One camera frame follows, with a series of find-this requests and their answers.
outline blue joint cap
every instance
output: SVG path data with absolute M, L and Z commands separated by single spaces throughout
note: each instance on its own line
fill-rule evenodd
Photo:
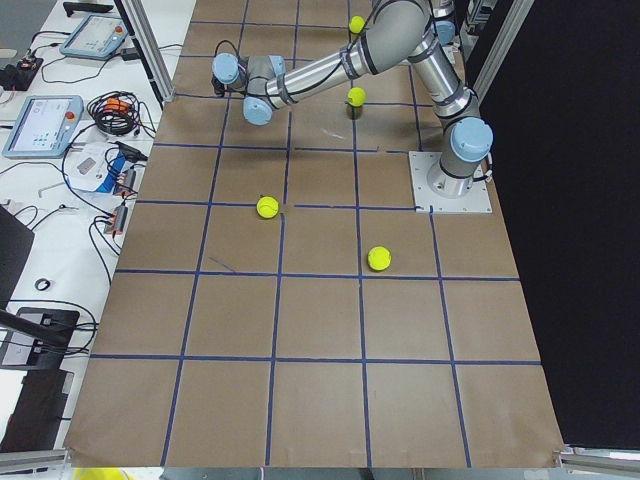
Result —
M 287 71 L 287 67 L 284 64 L 284 58 L 280 55 L 269 55 L 269 59 L 271 60 L 271 66 L 273 67 L 273 71 L 278 75 L 284 75 Z
M 451 132 L 451 148 L 463 161 L 475 163 L 487 156 L 493 144 L 491 127 L 476 117 L 460 120 Z
M 247 122 L 253 125 L 266 125 L 273 116 L 273 110 L 269 104 L 256 97 L 245 97 L 242 113 L 244 113 Z
M 213 74 L 224 85 L 235 82 L 240 75 L 238 59 L 230 53 L 221 53 L 213 59 Z
M 449 20 L 439 20 L 435 26 L 438 33 L 438 40 L 440 45 L 448 45 L 453 41 L 453 37 L 456 36 L 456 26 Z

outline black curtain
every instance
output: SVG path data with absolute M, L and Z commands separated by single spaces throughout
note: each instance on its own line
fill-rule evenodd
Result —
M 640 2 L 534 3 L 481 106 L 564 440 L 640 448 Z

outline screen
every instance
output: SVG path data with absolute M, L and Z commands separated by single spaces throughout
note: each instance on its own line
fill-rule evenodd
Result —
M 32 100 L 11 145 L 11 150 L 17 152 L 53 150 L 70 103 L 71 100 L 68 98 Z
M 67 44 L 67 48 L 101 53 L 111 42 L 119 18 L 91 17 L 80 32 Z

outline yellow object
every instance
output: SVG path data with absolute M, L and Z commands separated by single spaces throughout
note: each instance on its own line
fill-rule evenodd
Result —
M 391 252 L 385 247 L 373 247 L 367 255 L 367 263 L 371 270 L 382 272 L 391 265 Z
M 347 94 L 347 103 L 352 107 L 361 107 L 367 101 L 367 92 L 364 88 L 353 87 Z
M 354 34 L 358 34 L 364 28 L 364 18 L 360 15 L 356 15 L 351 17 L 351 21 L 349 22 L 349 31 Z
M 256 204 L 256 210 L 262 218 L 273 218 L 280 211 L 280 204 L 273 197 L 262 197 Z
M 119 468 L 77 468 L 73 480 L 135 480 Z

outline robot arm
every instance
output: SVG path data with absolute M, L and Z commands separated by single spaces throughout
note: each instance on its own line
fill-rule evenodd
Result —
M 452 14 L 450 0 L 434 3 L 436 14 Z M 282 57 L 216 55 L 216 92 L 245 94 L 245 118 L 264 125 L 275 110 L 362 75 L 377 75 L 407 59 L 431 95 L 444 130 L 443 154 L 429 172 L 429 184 L 442 196 L 461 197 L 491 149 L 493 133 L 479 118 L 477 97 L 460 81 L 434 33 L 442 29 L 451 34 L 455 27 L 447 18 L 432 18 L 429 0 L 380 0 L 369 19 L 373 25 L 353 42 L 290 72 L 284 71 Z

